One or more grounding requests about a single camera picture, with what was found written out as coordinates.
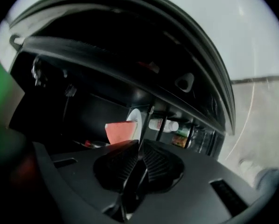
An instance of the blurry object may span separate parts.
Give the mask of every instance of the blurry object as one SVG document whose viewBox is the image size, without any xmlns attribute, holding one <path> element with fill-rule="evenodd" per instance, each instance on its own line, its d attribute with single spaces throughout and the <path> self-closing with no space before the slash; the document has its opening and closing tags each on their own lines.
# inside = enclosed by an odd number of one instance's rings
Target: blurry object
<svg viewBox="0 0 279 224">
<path fill-rule="evenodd" d="M 172 139 L 172 144 L 175 144 L 176 146 L 180 146 L 182 148 L 186 145 L 187 138 L 180 136 L 180 135 L 174 135 Z"/>
<path fill-rule="evenodd" d="M 163 119 L 152 119 L 149 122 L 149 128 L 153 130 L 160 130 Z M 163 132 L 170 133 L 172 131 L 177 131 L 179 124 L 176 121 L 167 120 L 164 126 Z"/>
<path fill-rule="evenodd" d="M 175 85 L 185 93 L 190 92 L 192 84 L 195 80 L 195 77 L 191 73 L 186 73 L 185 75 L 179 77 L 175 81 Z"/>
<path fill-rule="evenodd" d="M 102 142 L 102 141 L 90 142 L 89 140 L 86 140 L 84 143 L 81 143 L 81 142 L 77 142 L 77 141 L 73 140 L 73 142 L 75 142 L 77 144 L 80 144 L 80 145 L 82 145 L 84 147 L 91 148 L 91 149 L 105 147 L 105 146 L 109 146 L 110 145 L 110 144 Z"/>
<path fill-rule="evenodd" d="M 65 91 L 65 96 L 66 97 L 73 97 L 76 93 L 77 89 L 73 84 L 69 84 L 66 91 Z"/>
<path fill-rule="evenodd" d="M 190 129 L 187 128 L 185 125 L 179 126 L 178 130 L 176 131 L 178 135 L 181 135 L 183 137 L 188 137 L 190 134 Z"/>
<path fill-rule="evenodd" d="M 279 185 L 279 168 L 264 168 L 249 159 L 240 160 L 239 168 L 244 180 L 262 195 L 274 192 Z"/>
<path fill-rule="evenodd" d="M 212 143 L 213 131 L 194 127 L 190 148 L 197 153 L 206 153 Z"/>
<path fill-rule="evenodd" d="M 110 144 L 133 140 L 137 125 L 134 121 L 106 124 L 105 130 Z"/>
<path fill-rule="evenodd" d="M 137 123 L 133 139 L 140 140 L 141 129 L 142 129 L 142 118 L 141 118 L 140 110 L 139 109 L 132 110 L 131 113 L 128 115 L 126 121 L 134 121 Z"/>
<path fill-rule="evenodd" d="M 144 66 L 146 68 L 148 68 L 149 70 L 155 72 L 156 74 L 159 73 L 159 66 L 156 65 L 154 62 L 151 62 L 149 64 L 144 63 L 144 62 L 138 62 L 138 64 L 140 64 L 141 66 Z"/>
<path fill-rule="evenodd" d="M 46 75 L 43 73 L 42 62 L 38 56 L 34 59 L 31 72 L 33 78 L 35 79 L 35 86 L 45 87 L 48 79 Z"/>
<path fill-rule="evenodd" d="M 0 64 L 0 125 L 9 126 L 24 91 Z"/>
</svg>

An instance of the bottle label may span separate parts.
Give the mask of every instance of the bottle label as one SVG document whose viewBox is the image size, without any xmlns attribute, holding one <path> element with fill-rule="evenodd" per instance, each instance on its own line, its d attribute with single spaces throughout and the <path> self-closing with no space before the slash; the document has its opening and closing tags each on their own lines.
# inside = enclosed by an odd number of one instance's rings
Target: bottle label
<svg viewBox="0 0 279 224">
<path fill-rule="evenodd" d="M 161 127 L 161 123 L 162 123 L 162 119 L 159 119 L 158 121 L 157 121 L 157 129 L 160 129 L 160 127 Z"/>
</svg>

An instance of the gray plastic panel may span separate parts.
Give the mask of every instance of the gray plastic panel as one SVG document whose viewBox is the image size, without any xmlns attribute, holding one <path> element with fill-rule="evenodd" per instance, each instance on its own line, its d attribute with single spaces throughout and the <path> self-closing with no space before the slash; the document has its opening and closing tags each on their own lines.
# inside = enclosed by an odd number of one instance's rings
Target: gray plastic panel
<svg viewBox="0 0 279 224">
<path fill-rule="evenodd" d="M 67 185 L 54 167 L 43 144 L 34 143 L 34 147 L 42 178 L 60 210 L 64 223 L 117 223 L 88 205 Z"/>
<path fill-rule="evenodd" d="M 184 176 L 168 192 L 146 195 L 128 223 L 215 224 L 230 220 L 231 214 L 210 185 L 215 180 L 223 179 L 248 206 L 259 198 L 258 193 L 244 180 L 213 158 L 161 142 L 153 143 L 183 160 Z M 111 145 L 56 154 L 50 158 L 44 146 L 35 143 L 43 179 L 68 223 L 75 223 L 74 218 L 80 215 L 83 221 L 89 223 L 115 223 L 102 211 L 113 205 L 118 195 L 104 190 L 93 174 L 94 161 L 115 148 L 115 145 Z M 51 161 L 68 158 L 74 158 L 77 162 L 56 169 Z"/>
<path fill-rule="evenodd" d="M 52 161 L 61 161 L 69 158 L 74 158 L 77 161 L 57 170 L 73 191 L 80 195 L 89 205 L 100 211 L 105 211 L 114 205 L 119 197 L 119 193 L 102 188 L 93 172 L 95 160 L 106 154 L 108 150 L 97 148 L 51 156 Z"/>
<path fill-rule="evenodd" d="M 231 215 L 209 184 L 219 179 L 225 180 L 247 205 L 258 199 L 255 190 L 213 158 L 155 143 L 183 160 L 184 176 L 167 193 L 147 195 L 129 220 L 130 223 L 215 224 L 227 221 Z"/>
</svg>

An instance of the white plate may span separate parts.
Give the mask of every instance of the white plate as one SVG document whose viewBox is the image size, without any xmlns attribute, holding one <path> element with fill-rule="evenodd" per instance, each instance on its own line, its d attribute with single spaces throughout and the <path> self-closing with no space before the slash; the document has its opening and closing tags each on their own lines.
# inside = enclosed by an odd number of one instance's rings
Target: white plate
<svg viewBox="0 0 279 224">
<path fill-rule="evenodd" d="M 140 140 L 140 134 L 141 134 L 141 114 L 139 109 L 134 109 L 131 111 L 129 116 L 127 117 L 126 121 L 135 121 L 138 123 L 136 126 L 133 139 L 134 140 Z"/>
</svg>

